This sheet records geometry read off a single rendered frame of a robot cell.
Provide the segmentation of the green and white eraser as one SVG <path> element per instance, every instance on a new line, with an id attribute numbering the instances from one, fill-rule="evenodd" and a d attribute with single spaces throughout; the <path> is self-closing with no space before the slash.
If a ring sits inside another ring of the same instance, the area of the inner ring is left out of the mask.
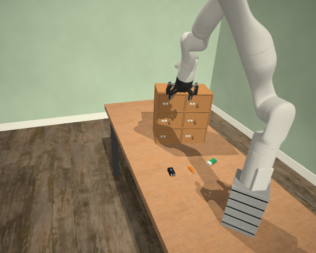
<path id="1" fill-rule="evenodd" d="M 213 159 L 209 160 L 208 162 L 206 162 L 206 164 L 210 166 L 210 165 L 214 164 L 216 161 L 217 160 L 215 158 L 213 158 Z"/>

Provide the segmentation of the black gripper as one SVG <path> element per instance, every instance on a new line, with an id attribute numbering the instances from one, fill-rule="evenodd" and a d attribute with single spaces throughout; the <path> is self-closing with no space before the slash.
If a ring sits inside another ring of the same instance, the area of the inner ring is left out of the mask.
<path id="1" fill-rule="evenodd" d="M 189 94 L 188 101 L 192 100 L 192 96 L 198 94 L 198 88 L 199 88 L 198 83 L 195 83 L 195 84 L 192 84 L 192 83 L 193 83 L 193 81 L 189 82 L 189 83 L 182 82 L 177 77 L 176 77 L 175 83 L 169 82 L 167 85 L 167 88 L 166 88 L 166 94 L 167 95 L 169 94 L 169 100 L 171 101 L 172 95 L 176 94 L 177 92 L 179 92 L 179 93 L 187 92 Z M 173 89 L 171 89 L 172 87 L 173 87 Z M 192 87 L 194 87 L 194 91 L 191 90 Z"/>

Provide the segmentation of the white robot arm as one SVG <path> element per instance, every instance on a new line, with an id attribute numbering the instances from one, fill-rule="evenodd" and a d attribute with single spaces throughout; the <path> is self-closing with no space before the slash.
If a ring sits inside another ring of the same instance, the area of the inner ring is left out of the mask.
<path id="1" fill-rule="evenodd" d="M 266 123 L 264 131 L 253 134 L 240 176 L 241 183 L 251 191 L 266 190 L 273 174 L 273 164 L 280 145 L 286 139 L 295 117 L 292 103 L 279 98 L 272 77 L 277 55 L 269 31 L 252 15 L 247 0 L 209 0 L 192 25 L 180 39 L 181 62 L 175 63 L 177 78 L 194 80 L 198 56 L 204 51 L 219 24 L 226 20 L 251 88 L 256 115 Z"/>

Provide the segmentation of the black nine-volt battery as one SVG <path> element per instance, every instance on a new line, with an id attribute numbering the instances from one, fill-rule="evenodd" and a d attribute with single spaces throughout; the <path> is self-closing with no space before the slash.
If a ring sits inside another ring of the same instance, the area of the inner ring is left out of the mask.
<path id="1" fill-rule="evenodd" d="M 167 170 L 168 170 L 168 173 L 169 173 L 170 176 L 174 176 L 175 175 L 175 171 L 174 171 L 173 167 L 167 168 Z"/>

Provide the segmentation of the brown wooden drawer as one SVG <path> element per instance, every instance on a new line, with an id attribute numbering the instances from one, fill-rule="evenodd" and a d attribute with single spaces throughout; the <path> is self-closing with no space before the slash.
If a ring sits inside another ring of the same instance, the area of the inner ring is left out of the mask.
<path id="1" fill-rule="evenodd" d="M 204 142 L 205 132 L 206 128 L 183 129 L 181 142 Z"/>
<path id="2" fill-rule="evenodd" d="M 206 128 L 208 117 L 208 112 L 185 112 L 183 127 Z"/>
<path id="3" fill-rule="evenodd" d="M 157 128 L 181 128 L 183 112 L 158 112 Z"/>
<path id="4" fill-rule="evenodd" d="M 186 97 L 185 111 L 209 111 L 212 95 L 193 95 L 192 100 Z"/>
<path id="5" fill-rule="evenodd" d="M 181 129 L 157 129 L 157 143 L 179 143 Z"/>
<path id="6" fill-rule="evenodd" d="M 185 95 L 169 95 L 159 94 L 159 111 L 184 111 Z"/>

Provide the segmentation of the brown wooden chest of drawers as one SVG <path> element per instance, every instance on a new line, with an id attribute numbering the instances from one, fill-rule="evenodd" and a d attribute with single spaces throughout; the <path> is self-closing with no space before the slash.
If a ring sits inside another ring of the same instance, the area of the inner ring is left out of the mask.
<path id="1" fill-rule="evenodd" d="M 166 94 L 166 88 L 167 88 L 168 83 L 155 83 L 155 88 L 154 88 L 154 111 L 153 111 L 153 134 L 154 134 L 154 140 L 155 144 L 175 144 L 175 143 L 157 143 L 157 129 L 181 129 L 181 137 L 180 137 L 180 142 L 182 143 L 182 131 L 183 129 L 198 129 L 198 128 L 184 128 L 183 123 L 184 123 L 184 114 L 185 112 L 208 112 L 209 117 L 208 117 L 208 122 L 206 126 L 206 132 L 205 132 L 205 138 L 204 142 L 188 142 L 188 143 L 205 143 L 206 139 L 206 133 L 208 130 L 208 124 L 209 124 L 209 118 L 210 118 L 210 113 L 211 113 L 211 107 L 212 107 L 212 101 L 213 101 L 213 96 L 214 94 L 206 87 L 205 84 L 198 84 L 198 95 L 212 95 L 211 99 L 211 105 L 210 105 L 210 110 L 209 111 L 185 111 L 185 106 L 186 106 L 186 97 L 189 95 L 187 92 L 179 93 L 177 92 L 174 95 L 185 95 L 185 102 L 184 102 L 184 111 L 159 111 L 159 94 Z M 182 127 L 181 128 L 157 128 L 157 121 L 158 121 L 158 112 L 183 112 L 183 120 L 182 120 Z"/>

